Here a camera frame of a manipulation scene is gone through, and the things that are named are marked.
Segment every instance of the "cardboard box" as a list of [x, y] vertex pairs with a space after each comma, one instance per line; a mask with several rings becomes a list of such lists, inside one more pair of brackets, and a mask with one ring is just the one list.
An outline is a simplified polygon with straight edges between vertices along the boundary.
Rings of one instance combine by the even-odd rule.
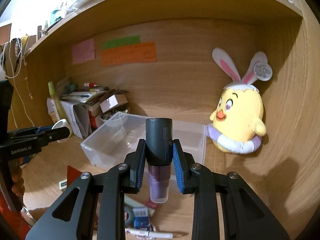
[[107, 98], [103, 102], [100, 102], [100, 107], [102, 112], [105, 113], [117, 106], [122, 106], [127, 102], [128, 100], [124, 94], [115, 94]]

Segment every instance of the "pen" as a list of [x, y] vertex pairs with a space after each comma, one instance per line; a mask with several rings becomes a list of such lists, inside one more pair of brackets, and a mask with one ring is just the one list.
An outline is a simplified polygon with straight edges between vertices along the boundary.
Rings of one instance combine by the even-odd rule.
[[153, 238], [165, 238], [165, 239], [173, 238], [173, 233], [144, 231], [144, 230], [138, 230], [138, 229], [134, 229], [134, 228], [126, 228], [125, 231], [130, 233], [131, 235], [135, 235], [135, 236], [144, 236], [144, 237], [153, 237]]

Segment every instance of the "pink sticky note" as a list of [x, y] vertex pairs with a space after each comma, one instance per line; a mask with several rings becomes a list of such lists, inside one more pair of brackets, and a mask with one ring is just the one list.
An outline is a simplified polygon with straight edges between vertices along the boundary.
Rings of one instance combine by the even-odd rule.
[[72, 63], [79, 64], [96, 58], [93, 39], [72, 46]]

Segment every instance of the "transparent plastic box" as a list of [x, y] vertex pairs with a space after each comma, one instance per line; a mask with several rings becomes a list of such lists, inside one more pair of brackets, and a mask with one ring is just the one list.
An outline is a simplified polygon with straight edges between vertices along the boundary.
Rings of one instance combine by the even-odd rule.
[[[128, 153], [136, 150], [139, 139], [146, 138], [147, 118], [121, 112], [112, 116], [81, 143], [91, 164], [110, 169], [122, 163]], [[191, 153], [195, 162], [203, 164], [205, 125], [173, 120], [172, 126], [173, 138], [180, 140], [183, 151]]]

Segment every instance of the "white wall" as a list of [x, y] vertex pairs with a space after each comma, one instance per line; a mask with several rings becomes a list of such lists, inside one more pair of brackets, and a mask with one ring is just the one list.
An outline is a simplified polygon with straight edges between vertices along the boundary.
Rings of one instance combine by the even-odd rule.
[[44, 27], [50, 16], [65, 0], [11, 0], [0, 17], [0, 26], [12, 23], [11, 39], [25, 34], [35, 35], [38, 25]]

